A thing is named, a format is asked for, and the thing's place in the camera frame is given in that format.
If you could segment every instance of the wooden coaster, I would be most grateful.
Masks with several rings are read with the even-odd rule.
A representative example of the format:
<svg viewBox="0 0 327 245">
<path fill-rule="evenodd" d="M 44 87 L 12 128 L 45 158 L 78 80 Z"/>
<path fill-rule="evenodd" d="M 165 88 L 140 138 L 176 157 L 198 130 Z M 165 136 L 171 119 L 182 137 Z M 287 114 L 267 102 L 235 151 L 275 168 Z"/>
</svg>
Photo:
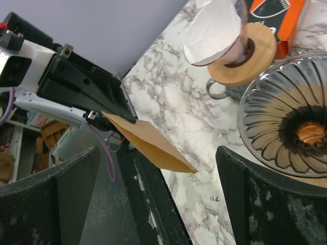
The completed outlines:
<svg viewBox="0 0 327 245">
<path fill-rule="evenodd" d="M 255 45 L 251 58 L 235 68 L 228 68 L 219 62 L 208 66 L 210 76 L 222 85 L 240 86 L 252 82 L 275 58 L 277 43 L 271 30 L 257 23 L 248 23 L 246 27 L 248 38 L 252 39 Z"/>
</svg>

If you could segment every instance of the marble countertop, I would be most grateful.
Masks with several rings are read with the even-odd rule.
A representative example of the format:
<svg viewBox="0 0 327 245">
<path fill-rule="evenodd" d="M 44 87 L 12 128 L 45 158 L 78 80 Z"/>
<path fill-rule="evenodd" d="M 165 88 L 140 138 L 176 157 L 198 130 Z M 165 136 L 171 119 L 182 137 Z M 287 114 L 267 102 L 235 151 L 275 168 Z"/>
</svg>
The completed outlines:
<svg viewBox="0 0 327 245">
<path fill-rule="evenodd" d="M 211 99 L 206 67 L 189 65 L 181 45 L 185 29 L 205 0 L 190 0 L 141 57 L 123 83 L 139 119 L 150 121 L 198 169 L 197 174 L 162 170 L 194 245 L 235 244 L 217 171 L 220 145 L 257 160 L 237 128 L 238 103 Z M 312 0 L 291 56 L 327 50 L 327 0 Z M 224 87 L 215 86 L 214 92 Z"/>
</svg>

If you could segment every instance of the wall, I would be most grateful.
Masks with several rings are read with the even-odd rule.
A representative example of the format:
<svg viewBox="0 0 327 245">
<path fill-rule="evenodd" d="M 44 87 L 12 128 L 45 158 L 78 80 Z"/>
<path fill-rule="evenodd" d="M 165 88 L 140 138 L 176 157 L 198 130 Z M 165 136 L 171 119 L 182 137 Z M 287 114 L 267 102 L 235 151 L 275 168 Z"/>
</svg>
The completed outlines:
<svg viewBox="0 0 327 245">
<path fill-rule="evenodd" d="M 109 72 L 125 73 L 188 0 L 10 0 L 10 11 Z"/>
</svg>

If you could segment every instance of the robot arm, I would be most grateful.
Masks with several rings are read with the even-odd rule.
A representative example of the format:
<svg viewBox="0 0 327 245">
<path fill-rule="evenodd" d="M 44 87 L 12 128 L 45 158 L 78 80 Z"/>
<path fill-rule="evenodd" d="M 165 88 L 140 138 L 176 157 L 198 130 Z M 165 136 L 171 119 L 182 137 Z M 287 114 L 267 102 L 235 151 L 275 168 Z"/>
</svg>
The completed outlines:
<svg viewBox="0 0 327 245">
<path fill-rule="evenodd" d="M 120 80 L 12 12 L 0 25 L 0 92 L 9 87 L 15 106 L 70 125 L 117 131 L 101 111 L 136 122 Z"/>
</svg>

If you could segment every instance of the orange package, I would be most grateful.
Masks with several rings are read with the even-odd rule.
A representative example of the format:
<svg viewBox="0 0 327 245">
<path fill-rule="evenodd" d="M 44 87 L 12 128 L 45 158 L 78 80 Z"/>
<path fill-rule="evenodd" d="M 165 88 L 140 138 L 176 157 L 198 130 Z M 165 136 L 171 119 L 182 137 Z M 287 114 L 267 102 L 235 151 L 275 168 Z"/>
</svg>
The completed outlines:
<svg viewBox="0 0 327 245">
<path fill-rule="evenodd" d="M 310 0 L 247 0 L 248 22 L 266 25 L 277 40 L 276 58 L 291 49 Z"/>
</svg>

